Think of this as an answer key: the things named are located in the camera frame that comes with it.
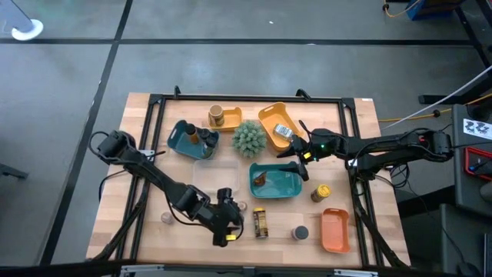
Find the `can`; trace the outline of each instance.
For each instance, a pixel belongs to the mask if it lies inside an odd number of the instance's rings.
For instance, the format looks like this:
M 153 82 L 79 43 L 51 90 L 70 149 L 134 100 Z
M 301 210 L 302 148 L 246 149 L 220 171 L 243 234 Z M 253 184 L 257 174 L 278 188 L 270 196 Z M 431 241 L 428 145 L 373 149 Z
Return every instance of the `can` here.
M 276 124 L 274 127 L 274 134 L 283 138 L 283 140 L 290 141 L 292 140 L 292 135 L 294 134 L 292 130 L 283 126 L 282 124 Z
M 313 202 L 321 202 L 323 199 L 327 198 L 330 196 L 331 190 L 330 187 L 327 185 L 319 185 L 312 193 L 311 193 L 311 200 Z
M 213 105 L 210 107 L 208 117 L 215 123 L 216 126 L 222 126 L 224 124 L 224 110 L 220 105 Z
M 254 208 L 254 234 L 257 239 L 266 239 L 268 237 L 267 212 L 263 208 Z

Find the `concrete floor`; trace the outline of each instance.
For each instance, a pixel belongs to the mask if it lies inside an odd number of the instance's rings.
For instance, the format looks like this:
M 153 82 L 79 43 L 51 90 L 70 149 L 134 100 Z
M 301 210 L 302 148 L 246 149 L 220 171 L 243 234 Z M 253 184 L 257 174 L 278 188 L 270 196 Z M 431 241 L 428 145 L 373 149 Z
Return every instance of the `concrete floor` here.
M 18 0 L 45 24 L 42 38 L 114 38 L 124 0 Z M 468 39 L 456 15 L 412 22 L 364 0 L 139 0 L 122 38 Z M 405 4 L 391 4 L 391 11 Z M 490 27 L 474 0 L 463 10 L 477 37 Z M 38 262 L 68 168 L 98 90 L 110 45 L 0 45 L 0 162 L 30 173 L 1 178 L 0 265 Z M 422 108 L 417 96 L 448 94 L 484 69 L 470 46 L 120 45 L 94 130 L 117 128 L 129 92 L 311 95 L 373 98 L 380 118 Z M 450 115 L 405 122 L 442 128 Z M 413 162 L 418 193 L 452 184 L 452 163 Z M 433 172 L 449 172 L 429 182 Z M 80 262 L 107 166 L 86 154 L 53 259 Z

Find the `orange tray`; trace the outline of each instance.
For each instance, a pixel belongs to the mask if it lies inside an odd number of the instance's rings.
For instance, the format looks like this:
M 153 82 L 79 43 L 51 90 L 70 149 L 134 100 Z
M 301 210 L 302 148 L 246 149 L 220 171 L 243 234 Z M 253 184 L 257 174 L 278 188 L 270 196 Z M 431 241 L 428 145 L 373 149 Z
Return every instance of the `orange tray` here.
M 325 209 L 321 214 L 321 244 L 324 250 L 348 253 L 348 212 L 342 209 Z
M 268 141 L 277 151 L 286 150 L 289 147 L 289 142 L 274 134 L 276 124 L 282 124 L 289 128 L 295 135 L 300 137 L 303 135 L 303 132 L 296 127 L 291 117 L 287 114 L 285 104 L 282 102 L 277 102 L 260 110 L 258 118 L 260 119 L 264 130 L 267 132 Z
M 213 121 L 208 117 L 208 125 L 210 128 L 219 132 L 234 131 L 243 121 L 243 115 L 241 108 L 236 107 L 234 109 L 224 110 L 224 124 L 216 126 Z

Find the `succulent plant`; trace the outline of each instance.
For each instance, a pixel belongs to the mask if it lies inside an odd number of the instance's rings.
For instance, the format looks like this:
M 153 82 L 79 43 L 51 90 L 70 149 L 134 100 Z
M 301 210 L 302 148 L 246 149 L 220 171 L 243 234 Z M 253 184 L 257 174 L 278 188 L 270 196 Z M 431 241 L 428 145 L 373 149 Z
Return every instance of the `succulent plant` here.
M 242 122 L 234 130 L 232 146 L 246 158 L 254 158 L 267 146 L 267 135 L 256 122 Z

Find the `teal bowl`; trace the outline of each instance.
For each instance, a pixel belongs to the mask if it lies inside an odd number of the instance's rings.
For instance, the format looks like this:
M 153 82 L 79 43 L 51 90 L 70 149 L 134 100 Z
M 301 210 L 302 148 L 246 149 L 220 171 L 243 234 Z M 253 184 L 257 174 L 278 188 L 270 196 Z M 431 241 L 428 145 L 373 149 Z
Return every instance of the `teal bowl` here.
M 299 174 L 284 172 L 284 169 L 295 165 L 295 162 L 288 164 L 259 165 L 256 162 L 249 168 L 249 190 L 251 194 L 260 199 L 280 199 L 295 197 L 301 193 L 302 179 Z M 253 180 L 261 173 L 267 173 L 267 180 L 264 185 L 255 185 Z
M 188 135 L 185 132 L 185 128 L 187 124 L 188 123 L 185 120 L 180 120 L 176 123 L 175 127 L 171 131 L 171 134 L 169 135 L 168 147 L 180 154 L 192 157 L 193 159 L 198 159 L 198 160 L 212 159 L 218 147 L 218 139 L 219 139 L 218 132 L 209 130 L 210 136 L 217 139 L 217 146 L 215 147 L 210 157 L 203 158 L 203 151 L 204 151 L 203 141 L 200 139 L 200 141 L 197 144 L 193 144 L 190 142 L 190 139 L 188 138 Z

